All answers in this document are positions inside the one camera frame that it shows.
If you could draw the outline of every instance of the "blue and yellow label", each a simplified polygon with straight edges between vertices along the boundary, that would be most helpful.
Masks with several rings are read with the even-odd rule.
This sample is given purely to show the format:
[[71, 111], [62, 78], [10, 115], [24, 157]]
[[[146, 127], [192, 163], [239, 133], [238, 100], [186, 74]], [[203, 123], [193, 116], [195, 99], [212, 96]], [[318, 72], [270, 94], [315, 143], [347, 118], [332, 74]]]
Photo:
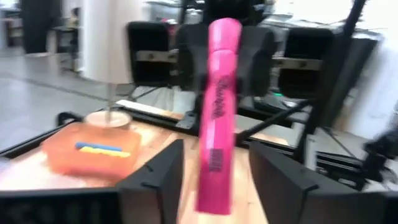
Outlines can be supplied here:
[[115, 157], [121, 157], [121, 158], [126, 158], [130, 156], [130, 153], [128, 152], [120, 152], [120, 151], [112, 151], [112, 150], [106, 150], [106, 149], [100, 149], [100, 148], [93, 148], [89, 146], [85, 146], [81, 149], [79, 149], [80, 152], [89, 152], [93, 154], [105, 154], [108, 156], [115, 156]]

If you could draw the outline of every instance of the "desk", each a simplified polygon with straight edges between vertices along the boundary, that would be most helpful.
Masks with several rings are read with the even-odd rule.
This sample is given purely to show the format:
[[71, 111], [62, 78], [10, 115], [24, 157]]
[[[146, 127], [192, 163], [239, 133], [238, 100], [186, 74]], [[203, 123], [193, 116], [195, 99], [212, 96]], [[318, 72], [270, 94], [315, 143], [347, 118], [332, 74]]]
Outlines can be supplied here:
[[[182, 114], [175, 114], [170, 111], [161, 110], [151, 106], [142, 105], [139, 103], [133, 103], [126, 100], [117, 102], [119, 105], [134, 108], [136, 110], [142, 110], [150, 113], [161, 114], [163, 116], [170, 116], [171, 118], [181, 119]], [[156, 126], [151, 126], [144, 123], [138, 123], [133, 121], [131, 128], [142, 135], [141, 144], [141, 155], [139, 156], [136, 168], [142, 166], [149, 159], [159, 153], [165, 146], [169, 145], [176, 139], [184, 140], [184, 177], [182, 184], [182, 191], [180, 196], [180, 208], [178, 214], [179, 223], [189, 224], [225, 224], [225, 223], [249, 223], [249, 224], [267, 224], [266, 216], [262, 210], [261, 203], [258, 199], [257, 192], [251, 177], [248, 151], [245, 149], [236, 148], [234, 151], [234, 162], [233, 162], [233, 213], [230, 216], [215, 216], [205, 215], [194, 212], [195, 204], [195, 193], [196, 193], [196, 181], [198, 173], [198, 153], [199, 145], [198, 138], [194, 136], [188, 136], [186, 134], [175, 133], [170, 130], [162, 129]], [[287, 144], [283, 139], [276, 137], [266, 136], [264, 134], [256, 134], [255, 138], [265, 139], [268, 141], [274, 141], [279, 144]], [[34, 174], [39, 173], [41, 181], [49, 180], [54, 178], [55, 174], [52, 174], [45, 163], [45, 155], [40, 151], [39, 148], [24, 154], [16, 159], [12, 160], [16, 166], [20, 166], [20, 169], [11, 169], [14, 172], [11, 173], [13, 177], [17, 177], [21, 183], [21, 179], [29, 178], [32, 179], [32, 173], [26, 172], [26, 170], [32, 171]], [[104, 182], [98, 182], [94, 180], [63, 180], [67, 184], [55, 184], [48, 183], [48, 186], [52, 184], [52, 188], [72, 188], [72, 187], [101, 187], [106, 185]], [[31, 187], [40, 187], [39, 181], [33, 181]], [[4, 184], [0, 181], [0, 190], [4, 189]]]

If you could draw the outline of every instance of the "orange plastic box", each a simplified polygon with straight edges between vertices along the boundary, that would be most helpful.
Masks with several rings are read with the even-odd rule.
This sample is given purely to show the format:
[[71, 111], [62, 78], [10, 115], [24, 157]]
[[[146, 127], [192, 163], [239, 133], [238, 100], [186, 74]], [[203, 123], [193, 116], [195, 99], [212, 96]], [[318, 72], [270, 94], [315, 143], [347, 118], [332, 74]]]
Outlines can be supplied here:
[[[77, 142], [120, 147], [129, 157], [81, 152]], [[134, 172], [141, 135], [131, 130], [99, 128], [84, 123], [72, 123], [42, 143], [50, 168], [65, 175], [92, 175], [114, 181]]]

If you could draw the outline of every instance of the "black metal bar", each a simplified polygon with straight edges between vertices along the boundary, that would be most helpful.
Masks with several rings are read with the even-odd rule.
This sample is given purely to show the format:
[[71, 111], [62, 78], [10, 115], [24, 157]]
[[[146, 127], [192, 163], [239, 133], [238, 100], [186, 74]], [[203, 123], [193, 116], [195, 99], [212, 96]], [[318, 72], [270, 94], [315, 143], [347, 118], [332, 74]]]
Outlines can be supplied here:
[[[238, 115], [245, 116], [247, 118], [258, 119], [260, 121], [265, 121], [271, 118], [274, 114], [242, 106], [238, 108]], [[298, 119], [287, 118], [282, 121], [276, 122], [275, 124], [286, 128], [291, 128], [293, 126], [293, 123], [302, 123], [302, 121]]]
[[152, 93], [153, 91], [158, 90], [159, 88], [161, 88], [161, 87], [152, 88], [152, 89], [146, 91], [145, 93], [141, 93], [140, 95], [138, 95], [138, 96], [136, 96], [136, 97], [131, 97], [131, 98], [127, 99], [127, 100], [136, 102], [139, 98], [141, 98], [141, 97], [143, 97], [143, 96], [146, 96], [146, 95], [148, 95], [149, 93]]
[[335, 89], [339, 74], [341, 73], [348, 56], [355, 25], [361, 15], [365, 2], [366, 0], [355, 0], [346, 24], [343, 26], [342, 33], [336, 35], [330, 52], [322, 65], [320, 84], [316, 94], [317, 98], [297, 144], [297, 150], [294, 152], [294, 159], [302, 164], [305, 160], [305, 142], [307, 140], [307, 136], [309, 134], [314, 134], [318, 126], [323, 126], [322, 116], [324, 114], [324, 110], [331, 98], [331, 94]]
[[29, 140], [21, 142], [16, 146], [9, 147], [0, 153], [0, 157], [14, 159], [18, 156], [21, 156], [21, 155], [39, 147], [40, 143], [42, 143], [44, 140], [48, 139], [53, 134], [57, 133], [59, 130], [64, 128], [66, 125], [68, 125], [68, 124], [61, 125], [53, 130], [50, 130], [50, 131], [47, 131], [47, 132], [41, 134], [39, 136], [36, 136], [34, 138], [31, 138]]
[[56, 126], [61, 126], [66, 123], [69, 123], [70, 121], [83, 121], [83, 117], [74, 113], [74, 112], [62, 112], [59, 113], [56, 117], [55, 125]]
[[275, 124], [276, 122], [278, 122], [282, 119], [286, 119], [288, 116], [290, 116], [298, 111], [301, 111], [303, 108], [310, 105], [311, 102], [312, 102], [312, 100], [303, 100], [300, 103], [297, 103], [297, 105], [295, 105], [293, 108], [290, 108], [288, 110], [283, 110], [283, 111], [273, 115], [269, 119], [255, 125], [254, 127], [251, 127], [247, 130], [242, 131], [241, 133], [236, 135], [236, 142], [243, 141], [243, 140], [247, 139], [248, 137], [252, 136], [253, 134], [256, 134], [256, 133], [268, 128], [269, 126]]
[[[161, 116], [157, 114], [152, 114], [148, 113], [145, 111], [140, 111], [132, 108], [125, 108], [125, 107], [117, 107], [117, 110], [123, 110], [127, 113], [129, 113], [135, 121], [138, 122], [143, 122], [147, 124], [152, 124], [159, 126], [161, 128], [169, 129], [172, 131], [184, 133], [184, 134], [189, 134], [192, 136], [198, 136], [199, 131], [198, 128], [191, 128], [191, 129], [183, 129], [176, 127], [176, 124], [178, 122], [178, 119], [170, 118], [167, 116]], [[61, 113], [62, 117], [65, 118], [64, 120], [68, 119], [68, 114], [69, 113]], [[73, 114], [76, 116], [76, 119], [82, 119], [81, 116], [78, 116], [76, 114]], [[55, 128], [54, 130], [51, 130], [49, 132], [46, 132], [40, 136], [37, 136], [33, 139], [30, 139], [28, 141], [25, 141], [23, 143], [18, 144], [17, 146], [11, 147], [9, 149], [6, 149], [4, 152], [0, 154], [0, 156], [6, 157], [6, 158], [15, 158], [17, 156], [22, 155], [23, 153], [29, 152], [30, 150], [35, 149], [40, 145], [40, 143], [47, 138], [49, 138], [51, 135], [55, 134], [57, 131], [65, 127], [67, 124], [63, 124], [62, 126], [59, 126]], [[254, 141], [259, 141], [266, 146], [269, 146], [276, 151], [279, 151], [286, 156], [293, 158], [295, 148], [290, 147], [290, 146], [285, 146], [281, 144], [277, 144], [274, 142], [269, 142], [269, 141], [264, 141], [261, 139], [256, 139], [256, 138], [247, 138], [242, 142], [237, 142], [236, 146], [242, 147], [245, 149], [249, 149], [250, 144]], [[343, 155], [338, 155], [338, 154], [332, 154], [332, 153], [325, 153], [325, 152], [318, 152], [317, 153], [317, 166], [319, 169], [323, 171], [325, 175], [327, 175], [330, 178], [334, 178], [336, 180], [340, 179], [346, 179], [350, 180], [352, 182], [356, 182], [357, 184], [355, 186], [350, 186], [352, 188], [356, 188], [360, 186], [363, 182], [363, 180], [360, 177], [363, 177], [361, 173], [361, 166], [362, 162], [358, 159], [351, 158], [348, 156], [343, 156]]]

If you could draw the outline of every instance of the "tiled floor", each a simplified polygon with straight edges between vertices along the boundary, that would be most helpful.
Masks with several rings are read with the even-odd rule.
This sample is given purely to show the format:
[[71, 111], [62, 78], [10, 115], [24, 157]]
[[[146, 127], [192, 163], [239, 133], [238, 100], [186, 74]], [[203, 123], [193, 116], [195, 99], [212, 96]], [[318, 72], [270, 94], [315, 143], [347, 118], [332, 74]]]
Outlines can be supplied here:
[[[84, 80], [68, 72], [61, 72], [58, 56], [26, 57], [21, 49], [0, 52], [0, 150], [32, 138], [55, 125], [55, 116], [62, 111], [87, 114], [105, 106], [106, 85]], [[138, 89], [137, 95], [146, 91]], [[190, 109], [191, 93], [160, 89], [138, 100], [140, 103], [183, 113]], [[259, 121], [238, 116], [237, 126], [249, 128]], [[278, 136], [294, 145], [302, 125], [294, 128], [271, 126], [265, 134]], [[339, 145], [320, 132], [319, 151], [346, 154]], [[357, 157], [363, 157], [364, 139], [346, 133], [336, 133], [338, 138]], [[398, 164], [391, 162], [398, 171]], [[371, 189], [383, 189], [374, 185]]]

